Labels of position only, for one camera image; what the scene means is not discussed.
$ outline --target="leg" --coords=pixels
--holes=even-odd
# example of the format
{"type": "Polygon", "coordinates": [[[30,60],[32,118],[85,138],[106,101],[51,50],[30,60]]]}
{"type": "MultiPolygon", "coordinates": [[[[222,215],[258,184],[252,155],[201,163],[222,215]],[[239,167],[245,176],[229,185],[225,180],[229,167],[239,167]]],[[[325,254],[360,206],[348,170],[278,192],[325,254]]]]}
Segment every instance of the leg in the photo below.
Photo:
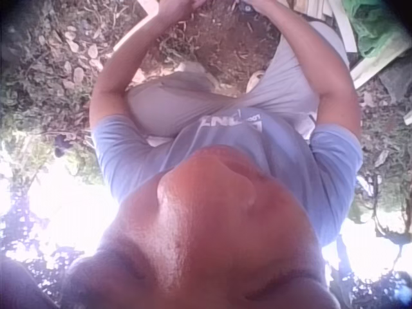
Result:
{"type": "Polygon", "coordinates": [[[127,101],[145,134],[174,137],[185,126],[234,100],[211,91],[206,74],[176,72],[129,90],[127,101]]]}
{"type": "MultiPolygon", "coordinates": [[[[339,36],[323,23],[310,24],[335,48],[348,65],[348,58],[339,36]]],[[[265,75],[250,93],[241,98],[241,105],[282,114],[305,138],[312,132],[319,96],[311,89],[284,37],[281,38],[265,75]]]]}

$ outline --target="green bag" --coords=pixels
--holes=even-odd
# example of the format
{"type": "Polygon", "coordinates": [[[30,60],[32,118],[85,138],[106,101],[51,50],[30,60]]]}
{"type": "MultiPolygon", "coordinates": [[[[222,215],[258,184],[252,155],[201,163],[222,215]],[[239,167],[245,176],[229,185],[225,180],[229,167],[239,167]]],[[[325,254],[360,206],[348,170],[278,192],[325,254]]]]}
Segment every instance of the green bag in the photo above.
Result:
{"type": "Polygon", "coordinates": [[[363,57],[374,57],[401,25],[382,0],[342,0],[363,57]]]}

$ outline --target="person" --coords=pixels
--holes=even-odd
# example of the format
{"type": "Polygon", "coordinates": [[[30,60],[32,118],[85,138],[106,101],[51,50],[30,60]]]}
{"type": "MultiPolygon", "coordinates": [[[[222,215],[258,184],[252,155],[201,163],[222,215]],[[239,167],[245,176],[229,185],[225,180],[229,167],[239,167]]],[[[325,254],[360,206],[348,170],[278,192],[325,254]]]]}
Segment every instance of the person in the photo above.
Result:
{"type": "Polygon", "coordinates": [[[98,77],[91,130],[120,208],[96,254],[70,268],[62,308],[339,307],[321,247],[362,164],[342,42],[276,0],[248,0],[283,34],[251,92],[214,94],[194,72],[126,91],[148,47],[204,2],[161,0],[98,77]]]}

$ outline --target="dirt ground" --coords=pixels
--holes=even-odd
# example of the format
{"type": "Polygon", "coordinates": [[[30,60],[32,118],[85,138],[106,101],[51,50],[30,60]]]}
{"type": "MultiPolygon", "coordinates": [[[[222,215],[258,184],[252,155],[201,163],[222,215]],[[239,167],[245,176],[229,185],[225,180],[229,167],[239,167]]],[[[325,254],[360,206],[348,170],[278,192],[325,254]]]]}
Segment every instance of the dirt ground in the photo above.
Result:
{"type": "MultiPolygon", "coordinates": [[[[114,45],[144,12],[136,0],[28,3],[2,25],[2,128],[48,139],[64,134],[72,142],[91,146],[88,102],[93,84],[114,45]]],[[[139,76],[159,76],[182,61],[198,61],[218,79],[223,93],[236,96],[245,92],[255,71],[268,66],[279,37],[264,17],[241,14],[232,0],[209,1],[158,40],[139,76]]],[[[397,198],[411,191],[412,130],[402,119],[411,109],[411,93],[409,89],[404,100],[391,102],[378,77],[359,90],[365,162],[360,175],[370,183],[379,176],[383,188],[387,183],[402,188],[396,193],[388,189],[387,195],[397,198]],[[376,167],[383,151],[388,155],[376,167]]],[[[363,205],[373,200],[359,187],[357,201],[359,209],[352,216],[361,220],[360,214],[370,211],[363,205]]],[[[388,203],[385,208],[401,207],[395,200],[388,203]]]]}

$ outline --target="light blue t-shirt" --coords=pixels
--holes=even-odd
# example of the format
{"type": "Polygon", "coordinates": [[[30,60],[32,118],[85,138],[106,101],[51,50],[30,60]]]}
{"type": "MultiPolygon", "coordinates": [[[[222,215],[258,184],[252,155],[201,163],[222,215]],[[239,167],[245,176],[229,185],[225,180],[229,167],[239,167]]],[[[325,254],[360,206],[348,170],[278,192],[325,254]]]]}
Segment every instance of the light blue t-shirt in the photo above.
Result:
{"type": "Polygon", "coordinates": [[[361,145],[347,129],[335,124],[317,126],[308,144],[281,117],[256,108],[202,117],[158,147],[151,147],[129,118],[113,115],[99,122],[93,141],[104,179],[119,203],[202,147],[239,149],[289,188],[322,246],[339,233],[362,165],[361,145]]]}

